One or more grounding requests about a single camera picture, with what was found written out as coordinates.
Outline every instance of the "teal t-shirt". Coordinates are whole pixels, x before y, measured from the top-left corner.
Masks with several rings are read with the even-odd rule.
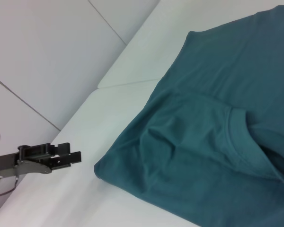
[[[284,227],[284,6],[190,32],[95,173],[203,227]]]

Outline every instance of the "panel seam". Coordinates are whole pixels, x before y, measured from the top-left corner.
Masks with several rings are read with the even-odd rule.
[[[55,129],[58,131],[61,131],[57,126],[55,126],[53,123],[51,123],[46,117],[44,117],[42,114],[40,114],[35,108],[33,108],[30,104],[28,104],[26,101],[24,101],[20,96],[18,96],[15,92],[13,92],[9,87],[7,87],[4,83],[0,81],[0,84],[6,88],[10,93],[12,93],[14,96],[16,96],[18,99],[21,100],[25,105],[27,105],[30,109],[32,109],[35,113],[37,113],[40,117],[42,117],[44,120],[46,120],[48,123],[50,123]]]
[[[121,38],[121,36],[113,29],[113,27],[111,27],[111,25],[109,24],[109,22],[104,18],[104,16],[97,10],[97,8],[94,6],[93,3],[91,3],[90,0],[88,0],[88,2],[90,3],[90,5],[95,9],[95,11],[102,17],[102,19],[108,24],[108,26],[113,30],[113,32],[121,39],[121,41],[125,44],[125,46],[127,46],[126,42],[124,42],[124,40]]]

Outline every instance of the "robotic arm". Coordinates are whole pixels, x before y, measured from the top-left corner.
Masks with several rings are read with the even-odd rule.
[[[0,156],[0,179],[16,176],[15,187],[0,196],[15,190],[18,176],[29,173],[50,174],[53,170],[70,167],[81,162],[81,152],[71,153],[70,144],[57,147],[49,143],[38,146],[20,146],[19,152]]]

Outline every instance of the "white wall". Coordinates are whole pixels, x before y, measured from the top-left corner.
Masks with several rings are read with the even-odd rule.
[[[53,141],[158,1],[0,0],[0,155]]]
[[[0,0],[0,81],[59,129],[124,48],[87,0]]]
[[[0,155],[16,153],[20,145],[52,142],[58,133],[49,122],[0,84]],[[12,189],[14,183],[14,177],[2,179],[0,193]],[[0,207],[8,197],[0,197]]]
[[[160,0],[89,0],[128,44]]]

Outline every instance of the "cable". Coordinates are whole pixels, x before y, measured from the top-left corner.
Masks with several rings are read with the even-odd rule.
[[[17,183],[18,183],[18,176],[16,176],[16,181],[15,181],[14,188],[9,190],[9,191],[7,191],[7,192],[1,193],[0,196],[3,196],[3,195],[6,195],[6,194],[9,194],[9,193],[13,192],[16,189],[16,187],[17,187]]]

